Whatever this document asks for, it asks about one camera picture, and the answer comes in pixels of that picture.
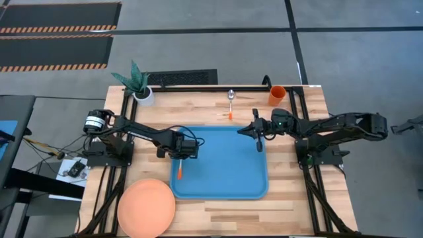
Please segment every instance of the orange plate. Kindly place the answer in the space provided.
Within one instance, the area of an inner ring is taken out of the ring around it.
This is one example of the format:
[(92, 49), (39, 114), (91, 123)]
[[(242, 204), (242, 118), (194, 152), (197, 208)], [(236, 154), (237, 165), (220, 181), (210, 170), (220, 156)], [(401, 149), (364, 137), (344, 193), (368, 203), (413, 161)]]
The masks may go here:
[(157, 179), (143, 179), (131, 185), (118, 206), (122, 230), (133, 238), (157, 237), (171, 224), (175, 212), (172, 190)]

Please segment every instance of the concrete floor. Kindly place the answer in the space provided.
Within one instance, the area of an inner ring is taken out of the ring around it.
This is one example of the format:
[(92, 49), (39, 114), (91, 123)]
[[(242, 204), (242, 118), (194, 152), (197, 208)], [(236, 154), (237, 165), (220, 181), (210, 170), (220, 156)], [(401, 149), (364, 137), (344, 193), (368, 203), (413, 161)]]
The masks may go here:
[[(423, 26), (421, 1), (295, 0), (292, 5), (297, 27)], [(118, 29), (287, 27), (286, 16), (282, 0), (124, 1)], [(379, 112), (389, 126), (423, 113), (423, 32), (300, 33), (299, 40), (309, 83), (323, 86), (331, 113)], [(145, 71), (217, 69), (220, 84), (259, 83), (264, 74), (274, 83), (299, 83), (289, 33), (116, 36), (107, 69), (2, 73), (0, 94), (105, 97), (107, 86), (117, 85), (110, 72), (129, 72), (131, 59)], [(66, 145), (81, 133), (87, 112), (102, 104), (37, 99), (29, 125), (33, 138)], [(342, 146), (351, 151), (345, 171), (361, 232), (421, 237), (421, 145), (409, 132)], [(27, 169), (37, 162), (22, 145), (14, 167)], [(16, 206), (6, 237), (13, 236), (21, 209)], [(25, 237), (69, 235), (76, 217), (74, 211), (31, 218)]]

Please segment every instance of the wooden table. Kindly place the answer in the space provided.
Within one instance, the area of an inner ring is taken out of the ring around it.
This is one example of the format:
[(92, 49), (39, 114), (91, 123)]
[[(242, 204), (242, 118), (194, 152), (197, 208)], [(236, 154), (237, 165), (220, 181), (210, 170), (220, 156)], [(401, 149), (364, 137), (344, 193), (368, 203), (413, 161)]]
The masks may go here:
[[(122, 89), (120, 86), (109, 87), (104, 108), (117, 114), (120, 112), (124, 96)], [(304, 86), (304, 91), (310, 119), (328, 117), (322, 88)], [(227, 93), (155, 93), (155, 106), (139, 106), (135, 120), (157, 129), (175, 124), (247, 126), (252, 121), (252, 108), (257, 108), (261, 117), (270, 119), (273, 107), (267, 105), (267, 98), (268, 93), (238, 92), (233, 101), (233, 120), (230, 121)], [(302, 117), (299, 100), (296, 102), (299, 116)], [(128, 118), (130, 105), (131, 103), (128, 104)], [(291, 111), (289, 98), (285, 97), (279, 107)], [(303, 173), (297, 164), (293, 138), (277, 136), (272, 141), (266, 141), (266, 156), (269, 190), (264, 198), (239, 201), (176, 199), (175, 217), (163, 235), (313, 234)], [(157, 158), (156, 148), (152, 143), (135, 139), (134, 157), (128, 169), (126, 188), (135, 181), (146, 178), (169, 183), (170, 168), (170, 159)], [(357, 229), (344, 175), (332, 165), (321, 166), (321, 170), (328, 202), (347, 226)], [(92, 218), (102, 171), (103, 168), (98, 167), (91, 169), (89, 173), (81, 204), (81, 229)], [(107, 176), (104, 179), (97, 209), (104, 200)], [(323, 213), (317, 201), (316, 204), (320, 227), (324, 230)], [(108, 213), (106, 231), (111, 229), (113, 211), (114, 204)], [(120, 228), (118, 235), (125, 235)]]

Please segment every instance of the plastic tray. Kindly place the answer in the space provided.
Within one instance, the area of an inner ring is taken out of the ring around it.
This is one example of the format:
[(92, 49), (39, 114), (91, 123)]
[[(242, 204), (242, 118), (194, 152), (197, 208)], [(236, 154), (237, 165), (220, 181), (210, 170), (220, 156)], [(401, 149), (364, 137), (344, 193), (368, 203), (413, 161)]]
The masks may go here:
[(258, 152), (256, 141), (237, 133), (240, 126), (189, 126), (196, 137), (204, 138), (197, 159), (172, 161), (170, 186), (182, 199), (237, 199), (263, 197), (268, 190), (266, 150)]

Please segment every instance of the plastic cup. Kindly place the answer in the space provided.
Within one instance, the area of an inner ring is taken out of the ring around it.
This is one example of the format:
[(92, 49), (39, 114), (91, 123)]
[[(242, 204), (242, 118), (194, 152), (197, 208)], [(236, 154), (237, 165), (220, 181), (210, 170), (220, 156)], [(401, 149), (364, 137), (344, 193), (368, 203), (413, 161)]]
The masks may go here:
[(278, 106), (280, 101), (285, 97), (286, 90), (282, 86), (273, 86), (270, 89), (269, 105)]

